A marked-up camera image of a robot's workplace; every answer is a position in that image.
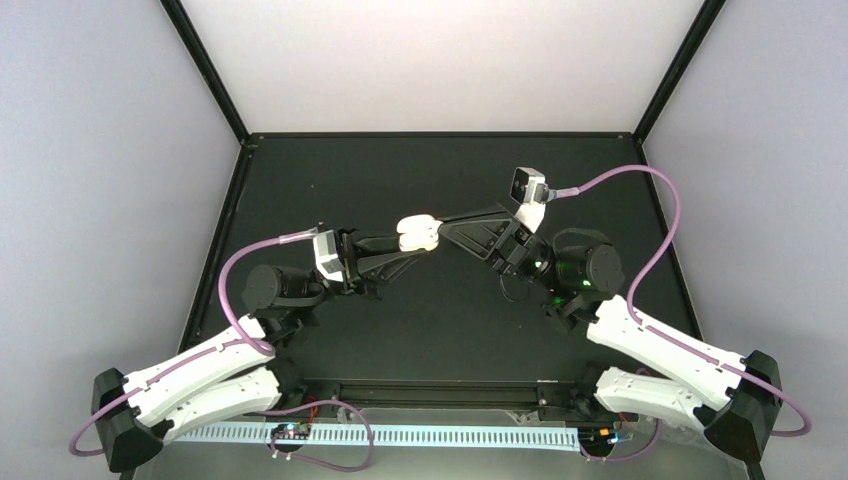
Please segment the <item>square white earbud case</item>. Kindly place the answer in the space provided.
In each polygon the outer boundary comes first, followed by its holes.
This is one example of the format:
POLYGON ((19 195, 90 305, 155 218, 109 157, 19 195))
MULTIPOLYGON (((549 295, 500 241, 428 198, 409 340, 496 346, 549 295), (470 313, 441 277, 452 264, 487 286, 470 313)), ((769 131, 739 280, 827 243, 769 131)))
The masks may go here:
POLYGON ((429 214, 404 217, 396 226, 399 249, 402 252, 436 249, 439 245, 438 229, 441 225, 441 220, 429 214))

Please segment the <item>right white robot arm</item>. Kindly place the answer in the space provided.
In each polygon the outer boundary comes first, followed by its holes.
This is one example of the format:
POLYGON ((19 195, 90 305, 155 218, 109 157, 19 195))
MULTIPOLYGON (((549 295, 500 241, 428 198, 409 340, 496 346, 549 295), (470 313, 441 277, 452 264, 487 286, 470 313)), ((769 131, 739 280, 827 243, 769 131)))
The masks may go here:
POLYGON ((497 273, 544 287, 557 329, 585 325, 588 340, 659 373, 649 379, 609 367, 576 384, 569 401, 578 416, 649 415, 694 429, 732 458, 761 461, 783 406, 776 360, 710 346, 629 307, 619 293, 622 262, 606 235, 566 228, 546 240, 501 207, 448 218, 437 232, 497 273))

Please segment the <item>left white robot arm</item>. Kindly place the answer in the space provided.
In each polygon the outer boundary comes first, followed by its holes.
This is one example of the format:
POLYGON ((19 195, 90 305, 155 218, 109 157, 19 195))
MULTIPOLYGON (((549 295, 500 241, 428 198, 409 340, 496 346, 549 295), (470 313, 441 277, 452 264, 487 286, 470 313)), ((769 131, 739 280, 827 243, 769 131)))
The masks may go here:
POLYGON ((284 340, 305 329, 315 307, 335 295, 364 295, 386 283, 439 244, 441 223, 427 215, 407 217, 389 236, 318 227, 262 240, 234 253, 222 267, 217 291, 228 328, 166 361, 122 373, 116 368, 93 381, 91 417, 100 448, 83 450, 75 434, 72 455, 104 457, 112 473, 134 470, 163 448, 198 428, 242 414, 265 414, 302 396, 294 365, 281 357, 284 340), (309 241, 315 268, 273 269, 264 287, 247 294, 252 312, 235 315, 228 275, 244 256, 278 245, 309 241))

